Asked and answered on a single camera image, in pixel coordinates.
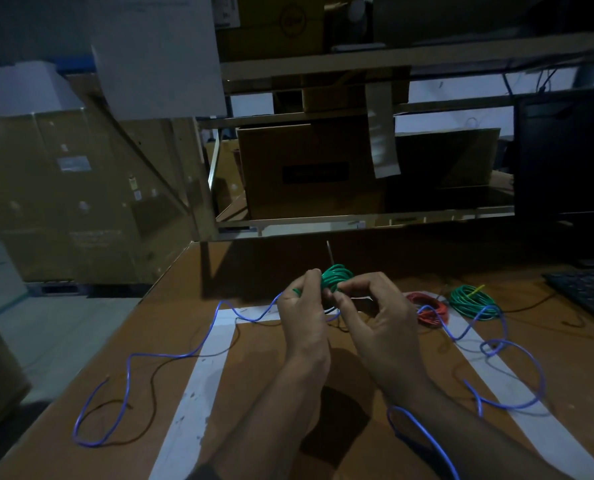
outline red wire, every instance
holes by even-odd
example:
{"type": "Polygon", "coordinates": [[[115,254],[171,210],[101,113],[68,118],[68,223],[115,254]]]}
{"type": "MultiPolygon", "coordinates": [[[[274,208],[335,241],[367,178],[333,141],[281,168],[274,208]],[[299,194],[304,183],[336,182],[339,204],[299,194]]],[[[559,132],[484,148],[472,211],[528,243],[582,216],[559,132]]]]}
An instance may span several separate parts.
{"type": "MultiPolygon", "coordinates": [[[[443,304],[441,301],[435,298],[431,298],[427,294],[418,292],[408,293],[406,297],[413,303],[413,305],[418,305],[418,307],[424,305],[432,306],[437,312],[437,315],[441,317],[442,321],[445,324],[448,323],[448,308],[446,308],[446,305],[443,304]]],[[[441,327],[442,324],[439,323],[439,320],[437,320],[437,315],[435,315],[435,313],[430,310],[424,310],[423,312],[417,315],[417,320],[419,320],[419,322],[423,324],[430,325],[432,327],[441,327]]]]}

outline black monitor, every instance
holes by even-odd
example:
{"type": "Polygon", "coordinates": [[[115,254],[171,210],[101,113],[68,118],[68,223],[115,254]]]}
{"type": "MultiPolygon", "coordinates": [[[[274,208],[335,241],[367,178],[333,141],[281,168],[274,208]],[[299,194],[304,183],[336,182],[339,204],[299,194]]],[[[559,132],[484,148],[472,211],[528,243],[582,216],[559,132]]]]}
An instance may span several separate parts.
{"type": "Polygon", "coordinates": [[[517,217],[594,218],[594,88],[519,97],[515,146],[517,217]]]}

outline keyboard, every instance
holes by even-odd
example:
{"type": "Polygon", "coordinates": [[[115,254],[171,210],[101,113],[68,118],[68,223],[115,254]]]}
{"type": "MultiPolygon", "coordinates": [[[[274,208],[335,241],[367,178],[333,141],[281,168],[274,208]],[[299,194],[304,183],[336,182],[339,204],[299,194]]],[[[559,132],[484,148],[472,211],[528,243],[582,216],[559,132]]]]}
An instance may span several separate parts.
{"type": "Polygon", "coordinates": [[[594,269],[548,273],[543,277],[551,288],[594,315],[594,269]]]}

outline green wire coil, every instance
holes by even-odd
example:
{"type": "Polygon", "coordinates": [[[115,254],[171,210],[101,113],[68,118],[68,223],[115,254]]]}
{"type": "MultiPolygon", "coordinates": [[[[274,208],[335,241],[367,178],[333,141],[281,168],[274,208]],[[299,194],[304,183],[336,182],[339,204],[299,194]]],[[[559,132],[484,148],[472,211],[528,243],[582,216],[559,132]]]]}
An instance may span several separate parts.
{"type": "MultiPolygon", "coordinates": [[[[321,274],[321,289],[329,288],[334,293],[337,291],[338,284],[348,281],[353,276],[354,274],[346,269],[343,264],[334,264],[321,274]]],[[[301,296],[301,290],[293,288],[293,291],[297,293],[297,296],[301,296]]]]}
{"type": "MultiPolygon", "coordinates": [[[[448,297],[448,302],[455,309],[455,311],[468,318],[475,318],[475,316],[477,316],[484,306],[497,306],[493,298],[489,297],[483,291],[477,291],[477,293],[473,293],[475,290],[477,290],[477,288],[470,285],[463,285],[459,288],[455,288],[455,290],[453,290],[453,292],[450,294],[450,297],[448,297]]],[[[479,320],[491,320],[498,316],[497,310],[488,309],[482,313],[479,320]]]]}

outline wooden table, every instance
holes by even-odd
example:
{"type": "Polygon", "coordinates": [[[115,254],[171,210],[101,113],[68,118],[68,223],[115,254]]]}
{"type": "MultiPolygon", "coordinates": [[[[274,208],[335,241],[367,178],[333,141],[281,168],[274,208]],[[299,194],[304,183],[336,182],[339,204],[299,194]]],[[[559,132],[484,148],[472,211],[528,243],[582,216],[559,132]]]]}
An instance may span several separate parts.
{"type": "MultiPolygon", "coordinates": [[[[533,248],[512,219],[194,244],[0,462],[0,479],[149,478],[169,429],[188,434],[175,424],[197,421],[195,411],[208,407],[212,414],[204,421],[205,432],[188,443],[189,451],[197,443],[199,459],[205,460],[281,366],[284,339],[279,322],[239,324],[225,350],[212,357],[137,359],[131,408],[109,444],[85,449],[70,435],[87,396],[107,375],[109,384],[95,398],[92,407],[98,409],[84,421],[81,436],[98,439],[110,427],[123,397],[130,353],[189,351],[206,333],[220,299],[231,299],[236,306],[267,305],[306,269],[329,266],[327,239],[335,260],[355,274],[383,271],[403,291],[439,292],[446,285],[485,283],[486,292],[505,310],[546,298],[552,291],[541,273],[567,267],[533,248]],[[193,368],[199,361],[224,358],[221,376],[207,377],[193,391],[197,409],[189,410],[189,418],[175,418],[193,368]],[[214,403],[210,390],[216,390],[214,403]]],[[[544,405],[594,457],[594,319],[560,296],[509,313],[508,319],[510,338],[530,350],[545,371],[544,405]]],[[[476,329],[484,339],[501,334],[499,321],[479,323],[476,329]]],[[[420,327],[419,335],[429,374],[448,395],[474,410],[463,385],[467,379],[484,397],[493,398],[442,330],[420,327]]],[[[329,339],[332,367],[320,421],[302,444],[292,477],[436,478],[393,436],[381,393],[357,359],[349,334],[331,326],[329,339]]],[[[536,385],[534,368],[523,354],[508,350],[501,357],[526,384],[536,385]]],[[[485,407],[485,419],[533,448],[507,412],[485,407]]],[[[188,460],[178,458],[179,449],[177,445],[177,457],[168,459],[167,468],[153,471],[153,479],[176,478],[175,468],[183,471],[188,460]]]]}

